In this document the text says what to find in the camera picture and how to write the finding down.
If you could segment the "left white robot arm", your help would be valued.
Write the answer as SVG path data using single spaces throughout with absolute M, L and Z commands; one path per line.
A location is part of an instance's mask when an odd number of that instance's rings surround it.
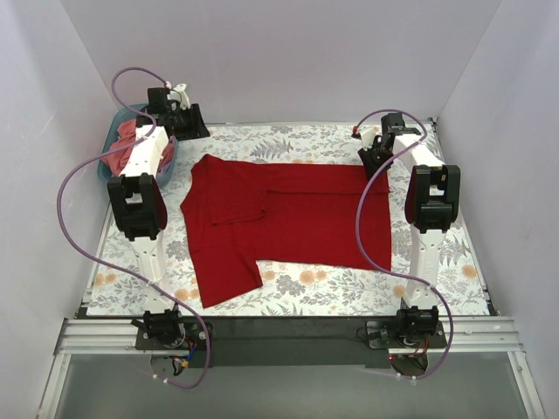
M 168 212 L 156 177 L 163 152 L 174 140 L 207 137 L 199 105 L 190 102 L 185 84 L 148 89 L 146 110 L 135 120 L 135 138 L 124 169 L 107 184 L 117 228 L 129 240 L 140 274 L 147 280 L 142 336 L 166 349 L 189 349 L 194 341 L 184 326 L 178 304 L 156 286 L 168 285 L 163 232 Z

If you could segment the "pink t shirt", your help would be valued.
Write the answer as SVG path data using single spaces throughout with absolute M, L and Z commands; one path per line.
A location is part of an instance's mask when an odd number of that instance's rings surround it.
M 123 148 L 132 144 L 136 141 L 136 121 L 127 120 L 121 123 L 117 128 L 117 141 L 115 141 L 110 147 L 110 151 L 114 151 L 118 148 Z M 176 146 L 176 139 L 171 136 L 169 139 L 169 144 L 165 147 L 160 157 L 157 174 L 164 173 L 168 170 L 170 163 L 174 157 Z M 103 157 L 102 161 L 110 168 L 112 176 L 118 176 L 121 171 L 126 167 L 128 159 L 131 155 L 132 148 L 127 148 L 123 151 L 113 153 L 109 156 Z

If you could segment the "blue plastic basket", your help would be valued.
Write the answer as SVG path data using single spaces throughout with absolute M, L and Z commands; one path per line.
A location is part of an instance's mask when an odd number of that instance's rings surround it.
M 128 122 L 129 120 L 135 121 L 136 116 L 137 113 L 129 111 L 126 108 L 122 108 L 115 114 L 108 129 L 107 138 L 105 140 L 102 153 L 106 153 L 110 146 L 119 140 L 119 126 L 122 123 Z M 178 141 L 175 137 L 171 136 L 169 138 L 169 143 L 172 146 L 170 161 L 162 165 L 156 176 L 156 180 L 160 188 L 164 188 L 169 183 L 176 163 L 176 150 L 178 149 Z M 97 175 L 103 182 L 107 182 L 110 178 L 113 177 L 113 172 L 107 164 L 105 164 L 103 161 L 99 161 L 97 166 Z

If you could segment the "aluminium frame rail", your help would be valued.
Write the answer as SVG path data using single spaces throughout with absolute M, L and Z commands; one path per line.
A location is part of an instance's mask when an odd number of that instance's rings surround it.
M 134 367 L 142 365 L 150 353 L 136 349 L 136 334 L 126 319 L 64 320 L 37 417 L 54 418 L 58 413 L 74 355 L 123 356 Z

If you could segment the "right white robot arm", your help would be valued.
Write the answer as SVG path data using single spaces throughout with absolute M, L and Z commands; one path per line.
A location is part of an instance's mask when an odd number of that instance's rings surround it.
M 459 214 L 460 169 L 443 163 L 424 144 L 423 123 L 406 125 L 408 114 L 395 109 L 380 112 L 381 131 L 357 123 L 353 138 L 362 143 L 358 154 L 369 179 L 363 196 L 400 161 L 410 174 L 404 215 L 411 231 L 411 265 L 401 306 L 386 319 L 372 320 L 365 338 L 372 349 L 401 347 L 412 355 L 429 347 L 446 347 L 438 306 L 445 302 L 437 288 L 438 265 L 445 236 Z

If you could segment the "dark red t shirt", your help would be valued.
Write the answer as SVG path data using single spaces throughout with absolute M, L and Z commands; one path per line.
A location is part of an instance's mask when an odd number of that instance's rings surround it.
M 389 182 L 356 165 L 251 163 L 204 155 L 181 204 L 202 306 L 263 285 L 257 262 L 391 267 Z

